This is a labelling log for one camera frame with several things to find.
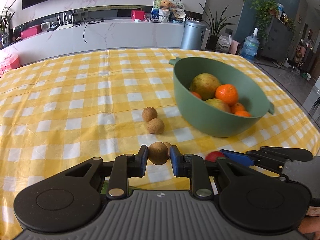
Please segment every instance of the pink basket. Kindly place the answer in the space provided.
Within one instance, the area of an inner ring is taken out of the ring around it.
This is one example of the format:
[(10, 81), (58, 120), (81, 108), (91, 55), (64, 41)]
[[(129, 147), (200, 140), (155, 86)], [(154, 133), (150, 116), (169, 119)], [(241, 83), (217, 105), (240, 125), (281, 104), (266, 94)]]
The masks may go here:
[(0, 57), (0, 76), (9, 70), (20, 68), (19, 56), (14, 53), (6, 53)]

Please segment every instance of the green bowl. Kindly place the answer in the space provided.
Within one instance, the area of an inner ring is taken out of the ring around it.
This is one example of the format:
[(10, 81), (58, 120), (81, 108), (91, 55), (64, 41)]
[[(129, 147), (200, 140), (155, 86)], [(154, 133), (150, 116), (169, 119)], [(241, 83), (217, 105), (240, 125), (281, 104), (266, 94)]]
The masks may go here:
[[(199, 131), (215, 137), (230, 137), (253, 126), (267, 112), (273, 114), (274, 106), (261, 88), (241, 71), (225, 63), (202, 57), (176, 58), (174, 65), (174, 96), (182, 116)], [(221, 111), (192, 95), (189, 87), (193, 78), (201, 73), (210, 73), (221, 84), (234, 85), (239, 102), (252, 117), (242, 117)]]

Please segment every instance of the yellow checkered tablecloth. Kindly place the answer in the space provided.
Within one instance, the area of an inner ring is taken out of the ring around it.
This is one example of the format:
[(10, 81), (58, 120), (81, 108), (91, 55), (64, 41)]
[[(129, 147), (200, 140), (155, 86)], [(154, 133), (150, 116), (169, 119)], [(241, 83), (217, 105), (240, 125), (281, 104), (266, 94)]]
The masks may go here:
[[(191, 127), (175, 104), (168, 61), (208, 57), (250, 76), (275, 105), (256, 125), (231, 138), (214, 138)], [(165, 123), (160, 135), (147, 132), (141, 118), (152, 106)], [(204, 157), (217, 149), (245, 152), (260, 146), (301, 147), (317, 154), (319, 133), (298, 106), (264, 73), (245, 59), (205, 51), (124, 49), (45, 60), (6, 73), (0, 79), (0, 239), (21, 228), (13, 214), (17, 193), (44, 178), (94, 156), (111, 161), (137, 153), (156, 141), (177, 145), (182, 154)], [(148, 161), (142, 179), (130, 185), (188, 187), (173, 179), (170, 162)]]

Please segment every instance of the gray trash can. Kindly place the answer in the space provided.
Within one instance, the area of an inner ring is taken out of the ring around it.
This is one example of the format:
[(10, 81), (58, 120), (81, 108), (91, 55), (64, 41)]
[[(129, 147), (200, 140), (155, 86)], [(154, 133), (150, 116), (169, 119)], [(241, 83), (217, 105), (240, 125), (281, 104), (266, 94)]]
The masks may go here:
[(207, 25), (196, 21), (186, 21), (180, 49), (200, 50)]

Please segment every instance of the water bottle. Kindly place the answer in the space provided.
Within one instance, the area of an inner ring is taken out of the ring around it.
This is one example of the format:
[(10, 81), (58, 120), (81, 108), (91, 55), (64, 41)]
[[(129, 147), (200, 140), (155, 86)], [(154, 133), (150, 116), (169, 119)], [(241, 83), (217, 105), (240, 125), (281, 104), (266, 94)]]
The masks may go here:
[(260, 45), (260, 42), (257, 38), (258, 34), (258, 28), (254, 29), (253, 35), (248, 36), (244, 40), (244, 45), (240, 51), (240, 54), (247, 59), (253, 60), (254, 56), (257, 55), (258, 48)]

